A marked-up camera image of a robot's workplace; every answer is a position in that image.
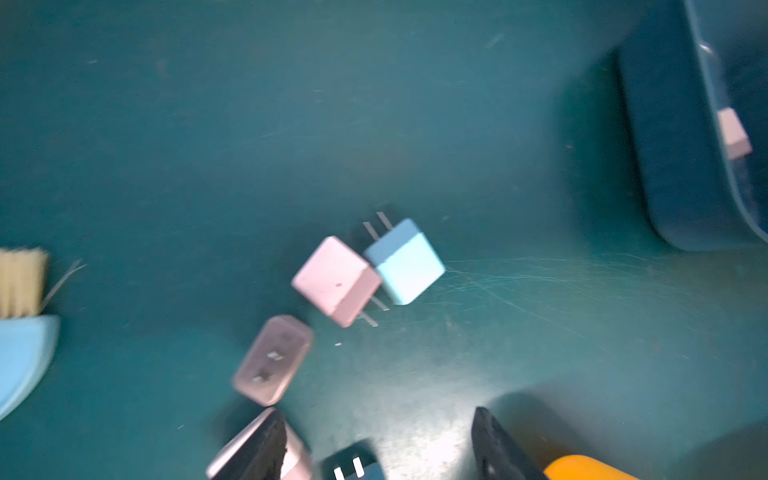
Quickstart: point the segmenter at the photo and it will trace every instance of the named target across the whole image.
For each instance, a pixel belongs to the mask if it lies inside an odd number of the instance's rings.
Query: metal prong
[[[389,312],[389,307],[384,304],[383,301],[377,299],[375,296],[371,296],[371,301],[376,304],[377,307],[379,307],[381,310],[384,310],[385,312]]]
[[[360,316],[362,317],[362,319],[368,322],[370,326],[379,326],[378,322],[376,322],[374,319],[368,316],[368,313],[360,312]]]
[[[373,237],[373,239],[378,242],[379,234],[376,232],[376,230],[373,229],[373,225],[371,225],[370,222],[362,222],[362,225],[366,228],[366,230],[368,230],[368,233],[371,234],[371,237]]]
[[[379,216],[379,219],[384,223],[384,227],[386,227],[387,230],[391,230],[393,228],[392,223],[389,221],[389,218],[386,217],[384,212],[376,212],[376,215]]]
[[[360,457],[353,458],[352,465],[355,466],[355,473],[357,474],[357,478],[362,478],[362,476],[366,474],[366,471],[362,468]]]

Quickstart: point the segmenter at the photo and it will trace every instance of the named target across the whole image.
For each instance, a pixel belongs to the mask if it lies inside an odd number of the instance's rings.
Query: brush
[[[43,297],[48,254],[0,249],[0,420],[40,382],[58,339],[59,319],[41,315],[80,260]]]

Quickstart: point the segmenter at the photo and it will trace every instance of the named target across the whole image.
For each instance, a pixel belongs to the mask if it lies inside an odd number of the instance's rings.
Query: scratch
[[[541,257],[512,257],[512,258],[476,258],[469,260],[446,260],[444,263],[471,263],[471,262],[570,262],[568,258],[541,258]]]
[[[160,78],[168,78],[168,60],[160,58],[154,62],[155,70],[157,70],[157,76]]]
[[[488,43],[485,44],[485,47],[486,48],[493,48],[493,46],[496,45],[496,43],[498,43],[498,41],[501,40],[502,38],[504,38],[504,34],[503,33],[496,34],[496,36],[494,38],[491,38],[491,41],[489,41]]]
[[[399,326],[400,328],[403,328],[403,329],[404,329],[404,327],[407,327],[407,326],[411,326],[411,325],[418,325],[419,323],[427,323],[427,322],[432,322],[432,321],[434,321],[434,319],[433,319],[432,317],[430,317],[430,318],[428,318],[428,319],[424,319],[424,320],[418,320],[418,321],[416,321],[416,322],[401,323],[401,324],[400,324],[400,325],[398,325],[398,326]]]
[[[277,130],[275,130],[275,131],[271,131],[271,132],[270,132],[270,133],[268,133],[268,134],[264,134],[264,135],[262,135],[260,138],[268,138],[268,137],[274,137],[275,135],[283,134],[283,133],[285,133],[285,132],[287,132],[287,131],[290,131],[290,130],[292,130],[292,129],[294,129],[294,128],[298,127],[298,126],[299,126],[299,125],[301,125],[302,123],[304,123],[304,119],[297,121],[295,124],[293,124],[293,125],[291,125],[291,126],[289,126],[289,127],[285,127],[285,128],[278,128],[278,129],[277,129]]]
[[[643,257],[638,257],[637,255],[632,255],[631,253],[616,253],[616,255],[623,255],[625,257],[636,258],[638,260],[643,260],[644,262],[650,263],[649,259],[643,258]]]
[[[475,282],[474,280],[472,280],[472,279],[467,279],[467,280],[468,280],[469,282],[471,282],[471,283],[476,283],[476,282]],[[528,313],[528,314],[530,314],[530,315],[532,315],[532,316],[535,316],[535,317],[537,317],[537,318],[539,318],[539,319],[542,319],[542,320],[544,320],[545,322],[549,322],[549,323],[551,323],[552,325],[555,325],[555,326],[559,326],[560,328],[562,328],[562,329],[564,329],[564,330],[567,330],[568,332],[571,332],[571,333],[573,333],[573,334],[574,334],[574,335],[576,335],[576,336],[580,336],[581,338],[583,338],[583,339],[585,339],[585,340],[587,340],[587,341],[590,341],[590,340],[589,340],[589,338],[587,338],[586,336],[583,336],[583,335],[581,335],[579,332],[576,332],[576,331],[574,331],[574,330],[572,330],[572,329],[569,329],[569,328],[568,328],[568,327],[566,327],[565,325],[561,325],[560,323],[557,323],[557,322],[555,322],[555,321],[553,321],[553,320],[550,320],[549,318],[547,318],[547,317],[545,317],[545,316],[541,316],[541,315],[539,315],[538,313],[532,312],[532,311],[530,311],[530,310],[526,310],[526,309],[522,308],[521,306],[515,305],[513,302],[510,302],[509,300],[507,300],[507,299],[505,299],[505,298],[503,298],[503,297],[501,297],[501,296],[497,295],[496,293],[493,293],[491,290],[488,290],[488,289],[487,289],[487,288],[485,288],[484,286],[481,286],[480,288],[481,288],[481,289],[483,289],[485,292],[487,292],[489,295],[496,297],[497,299],[501,300],[502,302],[506,303],[507,305],[509,305],[509,306],[512,306],[512,307],[516,308],[517,310],[520,310],[520,311],[521,311],[521,312],[523,312],[523,313]]]
[[[600,349],[601,349],[602,351],[606,352],[608,355],[610,355],[610,356],[614,357],[616,360],[618,360],[618,359],[619,359],[619,357],[617,357],[617,356],[615,356],[613,353],[609,352],[607,349],[605,349],[605,347],[603,347],[603,346],[602,346],[602,347],[600,347]]]
[[[231,217],[233,214],[230,212],[228,214],[220,215],[218,217],[211,218],[209,220],[205,220],[201,223],[196,223],[194,225],[190,225],[189,227],[180,228],[178,230],[173,230],[171,232],[162,233],[160,235],[157,235],[155,237],[152,237],[153,240],[160,239],[160,238],[166,238],[166,237],[173,237],[174,235],[179,235],[180,233],[186,233],[190,230],[195,230],[200,227],[205,227],[206,225],[209,225],[213,222],[216,222],[218,220],[222,220],[223,218]]]
[[[336,126],[334,126],[334,127],[332,127],[332,128],[347,128],[347,127],[352,127],[353,125],[357,125],[357,124],[359,124],[359,123],[362,123],[362,122],[364,122],[365,120],[369,120],[369,119],[370,119],[370,116],[369,116],[369,115],[365,115],[365,116],[362,116],[362,117],[360,117],[360,118],[357,118],[357,119],[355,119],[355,120],[353,120],[353,121],[350,121],[348,124],[341,124],[341,125],[336,125]]]
[[[446,87],[463,87],[464,85],[467,85],[468,82],[466,80],[457,80],[457,81],[441,81],[440,85],[445,85]]]
[[[731,363],[731,362],[727,362],[727,361],[725,361],[725,360],[721,359],[720,357],[718,357],[718,356],[716,356],[716,355],[712,355],[712,358],[714,358],[715,360],[719,360],[719,361],[721,361],[722,363],[725,363],[726,365],[730,365],[730,366],[736,366],[735,364],[733,364],[733,363]]]
[[[49,86],[43,89],[41,93],[38,93],[38,95],[47,94],[49,91],[53,90],[55,87],[58,86],[58,84],[61,83],[62,80],[66,78],[66,75],[61,75],[56,80],[53,80]]]

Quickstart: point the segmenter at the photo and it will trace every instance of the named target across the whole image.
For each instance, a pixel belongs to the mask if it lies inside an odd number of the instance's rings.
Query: brush bristles
[[[39,249],[0,249],[0,319],[37,316],[48,254]]]

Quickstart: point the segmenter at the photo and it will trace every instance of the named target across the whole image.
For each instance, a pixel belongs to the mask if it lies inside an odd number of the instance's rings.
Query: bin floor
[[[203,478],[281,313],[316,333],[278,406],[317,460],[473,478],[482,405],[542,465],[765,468],[768,250],[681,253],[647,220],[612,52],[649,4],[3,7],[0,244],[50,249],[51,283],[88,266],[0,477]],[[449,271],[341,329],[290,279],[377,210]]]

